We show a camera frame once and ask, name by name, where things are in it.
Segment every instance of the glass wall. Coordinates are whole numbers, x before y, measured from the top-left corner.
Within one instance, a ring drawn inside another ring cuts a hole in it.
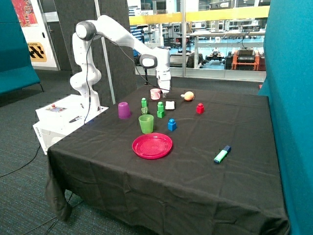
[[[151,48],[170,50],[172,76],[264,81],[270,0],[128,0],[128,4],[135,15],[130,16],[133,34]]]

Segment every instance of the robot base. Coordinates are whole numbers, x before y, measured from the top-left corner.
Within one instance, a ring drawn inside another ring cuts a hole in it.
[[[39,122],[33,128],[45,154],[49,147],[108,109],[101,106],[99,111],[88,113],[88,107],[83,107],[82,101],[81,95],[71,94],[36,110]]]

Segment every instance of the marker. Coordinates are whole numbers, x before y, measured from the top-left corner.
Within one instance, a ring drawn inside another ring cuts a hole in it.
[[[230,146],[226,146],[214,159],[214,163],[220,164],[223,158],[229,153],[231,150]]]
[[[81,118],[81,116],[77,116],[76,118],[74,118],[71,121],[69,121],[69,123],[75,122],[75,121],[79,120],[80,118]]]

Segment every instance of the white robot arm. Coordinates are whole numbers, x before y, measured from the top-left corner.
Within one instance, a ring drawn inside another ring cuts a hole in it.
[[[82,71],[75,74],[70,83],[85,98],[85,105],[90,103],[91,112],[99,110],[100,107],[98,93],[91,86],[100,80],[101,73],[93,63],[89,47],[93,40],[102,36],[119,46],[131,47],[141,53],[141,65],[147,69],[156,68],[156,77],[163,97],[168,94],[171,80],[169,50],[166,47],[148,48],[114,19],[102,15],[96,21],[78,23],[76,33],[73,34],[75,62],[82,68]]]

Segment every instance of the red plate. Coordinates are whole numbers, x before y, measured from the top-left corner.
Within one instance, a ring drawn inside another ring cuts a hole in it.
[[[171,138],[161,133],[139,136],[133,142],[134,152],[145,159],[158,159],[169,153],[173,146]]]

